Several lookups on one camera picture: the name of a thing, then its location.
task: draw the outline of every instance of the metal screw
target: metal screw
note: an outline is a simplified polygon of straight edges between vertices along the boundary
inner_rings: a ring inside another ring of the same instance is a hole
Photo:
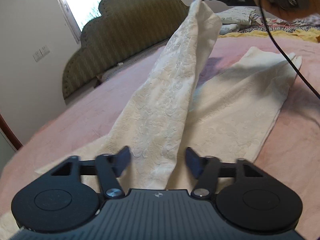
[[[118,188],[111,188],[106,191],[106,194],[109,197],[119,197],[122,195],[122,191],[119,190]]]
[[[288,2],[290,3],[290,5],[292,5],[292,6],[297,6],[297,1],[296,0],[288,0]]]
[[[195,194],[198,197],[205,197],[209,195],[209,193],[210,193],[209,190],[205,188],[198,188],[193,191],[193,194]]]

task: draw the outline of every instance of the brown wooden door frame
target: brown wooden door frame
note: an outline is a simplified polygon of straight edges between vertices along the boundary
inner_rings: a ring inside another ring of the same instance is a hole
[[[5,120],[0,114],[0,129],[3,131],[8,140],[12,143],[12,145],[19,150],[22,147],[22,143],[18,140],[18,138],[14,135],[12,130],[9,128]]]

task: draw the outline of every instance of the headboard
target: headboard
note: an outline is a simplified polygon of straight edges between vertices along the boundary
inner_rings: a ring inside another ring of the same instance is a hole
[[[101,17],[84,26],[81,48],[65,67],[65,99],[118,62],[170,38],[188,7],[181,0],[102,0],[99,11]]]

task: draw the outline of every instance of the window frame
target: window frame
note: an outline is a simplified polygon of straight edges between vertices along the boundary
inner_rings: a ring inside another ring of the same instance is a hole
[[[65,21],[67,22],[68,27],[70,28],[70,31],[73,35],[73,37],[76,40],[76,43],[80,43],[80,37],[81,37],[81,30],[78,26],[78,23],[76,22],[76,19],[74,18],[72,11],[68,5],[67,0],[58,0],[59,6],[63,12],[63,17]]]

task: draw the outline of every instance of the ribbed plastic surface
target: ribbed plastic surface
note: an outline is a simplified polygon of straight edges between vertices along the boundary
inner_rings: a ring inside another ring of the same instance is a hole
[[[233,228],[208,201],[192,199],[186,190],[133,189],[109,200],[88,224],[64,233],[41,234],[26,229],[12,240],[302,240],[295,231],[274,236],[251,235]]]

